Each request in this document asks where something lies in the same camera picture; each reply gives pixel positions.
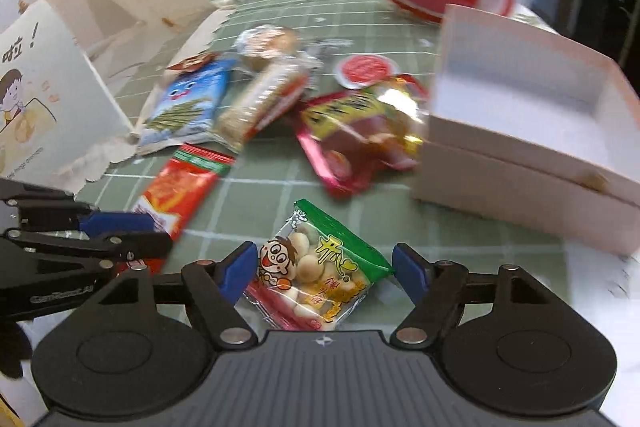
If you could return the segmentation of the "blue snack packet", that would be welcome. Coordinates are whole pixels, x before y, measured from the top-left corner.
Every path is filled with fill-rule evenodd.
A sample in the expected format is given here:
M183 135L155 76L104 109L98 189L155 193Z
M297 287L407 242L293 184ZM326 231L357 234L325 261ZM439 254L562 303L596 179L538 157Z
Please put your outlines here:
M180 72L162 91L150 115L142 118L137 154L208 141L235 63L235 58L223 56L194 72Z

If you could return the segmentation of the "red long snack packet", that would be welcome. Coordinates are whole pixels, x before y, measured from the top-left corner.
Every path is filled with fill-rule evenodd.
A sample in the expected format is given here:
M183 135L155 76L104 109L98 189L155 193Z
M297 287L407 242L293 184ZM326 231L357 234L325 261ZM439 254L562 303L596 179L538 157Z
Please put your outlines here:
M184 144L175 150L130 211L149 215L154 229L166 232L177 244L198 208L234 163L231 155Z

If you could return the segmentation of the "green grid tablecloth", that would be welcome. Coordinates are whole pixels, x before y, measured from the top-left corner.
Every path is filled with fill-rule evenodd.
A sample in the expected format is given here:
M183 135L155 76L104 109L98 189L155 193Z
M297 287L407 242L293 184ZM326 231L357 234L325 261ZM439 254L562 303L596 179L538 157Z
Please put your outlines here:
M427 80L436 60L438 31L402 20L376 0L236 0L239 9L218 31L224 48L239 33L278 22L320 37L342 38L349 52L374 51ZM248 144L238 165L196 214L172 263L220 257L224 248L262 239L280 225L293 202L308 198L343 220L383 254L405 239L430 258L453 255L474 268L522 262L566 298L612 341L618 358L600 424L639 421L639 260L602 254L501 221L420 204L410 180L388 174L347 202L329 196L286 124L274 124Z

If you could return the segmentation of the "round red lid cup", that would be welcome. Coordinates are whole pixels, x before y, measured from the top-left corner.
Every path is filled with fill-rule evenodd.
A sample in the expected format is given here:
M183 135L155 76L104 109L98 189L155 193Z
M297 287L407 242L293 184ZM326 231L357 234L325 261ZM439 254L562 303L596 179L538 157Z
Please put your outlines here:
M336 81L345 89L362 89L400 73L396 62L373 53L352 54L334 67Z

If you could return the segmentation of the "pink open gift box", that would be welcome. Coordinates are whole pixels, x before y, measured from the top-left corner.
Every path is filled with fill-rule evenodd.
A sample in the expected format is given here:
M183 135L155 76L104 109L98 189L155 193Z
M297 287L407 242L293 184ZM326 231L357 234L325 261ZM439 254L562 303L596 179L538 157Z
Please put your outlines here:
M413 195L630 256L639 249L639 99L609 57L451 5Z

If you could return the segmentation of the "black fish tank cabinet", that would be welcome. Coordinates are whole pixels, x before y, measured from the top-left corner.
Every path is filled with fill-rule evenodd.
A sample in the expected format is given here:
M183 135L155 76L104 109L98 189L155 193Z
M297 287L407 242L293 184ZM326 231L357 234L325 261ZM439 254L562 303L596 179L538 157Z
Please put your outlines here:
M639 0L580 0L572 39L625 66L638 9Z

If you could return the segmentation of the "round bread clear wrapper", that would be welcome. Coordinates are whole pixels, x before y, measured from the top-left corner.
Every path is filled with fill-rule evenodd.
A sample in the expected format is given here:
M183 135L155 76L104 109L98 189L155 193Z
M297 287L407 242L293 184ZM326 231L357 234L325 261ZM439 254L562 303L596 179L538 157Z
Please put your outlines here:
M295 55L300 38L291 28L259 25L243 31L233 43L233 51L252 72L261 72L278 58Z

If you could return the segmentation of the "sesame bar clear wrapper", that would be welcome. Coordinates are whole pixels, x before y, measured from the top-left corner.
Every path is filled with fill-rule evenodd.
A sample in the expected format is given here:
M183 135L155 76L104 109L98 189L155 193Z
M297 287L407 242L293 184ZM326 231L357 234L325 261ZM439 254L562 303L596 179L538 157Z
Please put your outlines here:
M287 58L272 62L217 118L213 139L239 153L257 133L291 109L308 84L309 69L301 61Z

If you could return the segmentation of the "dark red jujube packet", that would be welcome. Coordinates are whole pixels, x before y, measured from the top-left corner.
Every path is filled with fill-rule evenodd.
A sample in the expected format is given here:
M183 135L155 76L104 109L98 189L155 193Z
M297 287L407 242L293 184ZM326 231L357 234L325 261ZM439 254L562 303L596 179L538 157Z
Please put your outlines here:
M400 74L299 103L293 128L326 191L350 197L367 190L379 171L418 165L427 105L427 89Z

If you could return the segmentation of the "white cartoon food cover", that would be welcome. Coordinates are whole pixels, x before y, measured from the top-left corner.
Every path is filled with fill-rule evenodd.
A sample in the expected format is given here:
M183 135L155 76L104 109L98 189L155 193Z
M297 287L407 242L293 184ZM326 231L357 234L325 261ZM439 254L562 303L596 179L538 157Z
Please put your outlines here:
M154 75L127 115L116 96L178 36L204 50L232 0L37 0L1 35L1 174L78 193L137 152L167 86Z

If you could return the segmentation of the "green cartoon ball snack packet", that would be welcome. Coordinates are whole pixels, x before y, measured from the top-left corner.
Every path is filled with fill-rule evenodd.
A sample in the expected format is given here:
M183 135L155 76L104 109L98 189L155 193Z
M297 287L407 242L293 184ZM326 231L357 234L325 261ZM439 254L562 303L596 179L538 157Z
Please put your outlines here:
M245 297L277 329L329 332L394 269L374 247L307 199L258 248Z

